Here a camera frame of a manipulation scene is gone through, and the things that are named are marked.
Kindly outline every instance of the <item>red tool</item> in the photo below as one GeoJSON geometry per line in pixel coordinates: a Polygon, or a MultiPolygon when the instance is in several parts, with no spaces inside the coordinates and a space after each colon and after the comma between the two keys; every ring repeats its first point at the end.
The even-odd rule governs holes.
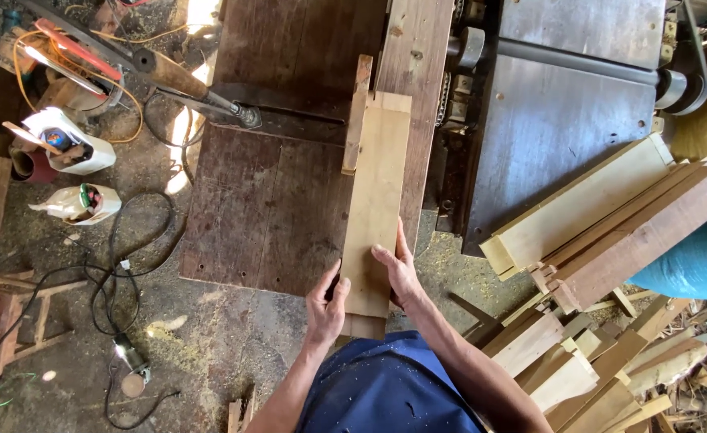
{"type": "Polygon", "coordinates": [[[54,42],[65,47],[65,49],[68,50],[70,53],[78,55],[81,59],[84,59],[86,62],[89,62],[95,68],[102,71],[105,75],[108,76],[108,78],[113,79],[115,81],[121,79],[121,73],[119,73],[117,69],[110,66],[109,63],[100,59],[98,56],[89,52],[88,49],[85,49],[82,46],[78,45],[76,41],[58,32],[53,22],[50,22],[46,18],[40,18],[38,21],[35,22],[35,27],[37,27],[38,30],[43,32],[43,34],[49,36],[54,42]]]}

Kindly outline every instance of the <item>hand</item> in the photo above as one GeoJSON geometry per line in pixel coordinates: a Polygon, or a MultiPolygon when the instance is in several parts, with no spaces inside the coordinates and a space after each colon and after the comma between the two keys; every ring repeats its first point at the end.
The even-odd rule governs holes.
{"type": "Polygon", "coordinates": [[[420,281],[417,281],[417,273],[415,272],[414,257],[409,251],[404,236],[404,223],[399,217],[399,229],[397,230],[397,248],[394,255],[382,245],[372,247],[372,255],[377,261],[386,265],[388,268],[388,280],[391,283],[393,292],[391,300],[402,310],[408,304],[413,304],[421,297],[425,296],[423,287],[420,286],[420,281]]]}
{"type": "Polygon", "coordinates": [[[351,288],[348,278],[341,278],[335,286],[332,300],[324,299],[326,291],[340,269],[340,259],[321,276],[321,281],[308,293],[308,334],[306,344],[323,350],[329,350],[342,331],[346,320],[346,298],[351,288]]]}

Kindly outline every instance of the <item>person's left hand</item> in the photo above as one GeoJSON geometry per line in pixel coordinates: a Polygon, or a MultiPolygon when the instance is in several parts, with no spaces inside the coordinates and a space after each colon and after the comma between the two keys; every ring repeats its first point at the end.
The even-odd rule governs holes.
{"type": "Polygon", "coordinates": [[[346,297],[351,288],[348,278],[341,278],[335,286],[332,300],[324,299],[329,285],[340,269],[340,259],[321,276],[321,281],[308,293],[308,334],[306,344],[329,350],[342,331],[346,320],[346,297]]]}

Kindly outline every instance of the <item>concrete floor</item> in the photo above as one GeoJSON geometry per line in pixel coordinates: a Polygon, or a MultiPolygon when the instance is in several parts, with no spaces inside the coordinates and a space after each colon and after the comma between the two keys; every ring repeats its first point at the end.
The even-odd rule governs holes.
{"type": "MultiPolygon", "coordinates": [[[[173,3],[156,1],[174,9],[173,3]]],[[[163,8],[158,13],[167,14],[166,24],[148,28],[142,27],[148,19],[129,19],[129,25],[137,29],[130,27],[128,31],[137,32],[137,36],[157,34],[178,24],[175,21],[178,13],[164,12],[163,8]]],[[[179,39],[184,38],[155,48],[168,53],[179,44],[179,39]]],[[[191,46],[207,48],[204,42],[201,45],[193,42],[191,46]]],[[[136,83],[129,85],[144,101],[147,89],[136,83]]],[[[126,97],[122,102],[131,106],[126,97]]],[[[136,118],[136,111],[117,107],[100,119],[102,136],[130,134],[136,127],[136,118]]],[[[197,147],[189,152],[193,169],[197,147]]],[[[117,144],[115,151],[117,162],[113,167],[82,180],[78,176],[60,175],[50,185],[12,182],[5,207],[0,261],[12,251],[24,249],[26,252],[18,260],[6,263],[2,272],[31,267],[35,269],[36,278],[40,278],[52,269],[79,263],[82,250],[63,241],[64,236],[71,234],[78,234],[79,242],[94,248],[97,262],[106,264],[112,218],[93,227],[71,227],[28,209],[27,204],[42,202],[56,190],[82,181],[110,186],[126,201],[138,192],[164,191],[176,172],[169,169],[172,166],[169,149],[160,145],[147,129],[133,142],[117,144]]],[[[176,212],[174,231],[178,231],[188,211],[190,185],[175,193],[172,199],[176,212]]],[[[118,232],[119,253],[155,236],[166,215],[162,201],[156,198],[133,204],[118,232]]],[[[460,255],[460,239],[434,232],[435,218],[433,212],[424,211],[416,267],[426,291],[456,329],[462,332],[475,320],[447,298],[450,291],[493,316],[514,309],[534,293],[534,287],[525,276],[502,283],[486,261],[460,255]]],[[[173,238],[173,235],[164,236],[132,255],[132,262],[139,263],[137,267],[155,263],[168,251],[173,238]]],[[[152,381],[138,399],[125,398],[115,390],[110,409],[112,417],[130,424],[152,407],[158,394],[181,390],[179,399],[166,400],[149,421],[136,430],[224,430],[229,401],[238,398],[251,383],[256,384],[258,400],[264,401],[286,373],[300,350],[305,332],[305,304],[299,297],[182,280],[178,278],[177,268],[178,254],[174,253],[164,267],[138,279],[142,308],[128,333],[150,360],[152,381]]],[[[74,271],[70,275],[57,275],[52,281],[78,277],[79,271],[74,271]]],[[[89,306],[93,290],[91,284],[86,289],[53,298],[49,319],[53,324],[49,332],[74,328],[76,334],[69,342],[42,350],[6,368],[6,385],[0,390],[0,402],[13,400],[0,408],[0,432],[115,430],[103,415],[107,364],[113,348],[111,339],[98,333],[91,324],[89,306]],[[54,371],[56,376],[43,381],[41,375],[48,371],[54,371]],[[38,377],[32,381],[15,378],[17,374],[28,372],[38,377]]],[[[119,283],[119,290],[118,310],[120,317],[125,317],[133,308],[133,298],[126,281],[119,283]]],[[[20,338],[31,335],[31,319],[37,317],[37,309],[36,304],[32,315],[23,321],[20,338]]],[[[389,321],[390,330],[408,326],[405,318],[394,316],[389,321]]],[[[126,369],[121,370],[119,377],[126,372],[126,369]]]]}

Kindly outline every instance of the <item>sanding disc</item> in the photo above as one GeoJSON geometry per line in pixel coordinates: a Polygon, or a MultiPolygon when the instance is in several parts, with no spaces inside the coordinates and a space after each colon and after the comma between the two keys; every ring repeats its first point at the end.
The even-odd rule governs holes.
{"type": "Polygon", "coordinates": [[[121,380],[121,391],[126,397],[139,397],[145,390],[145,379],[137,373],[131,373],[121,380]]]}

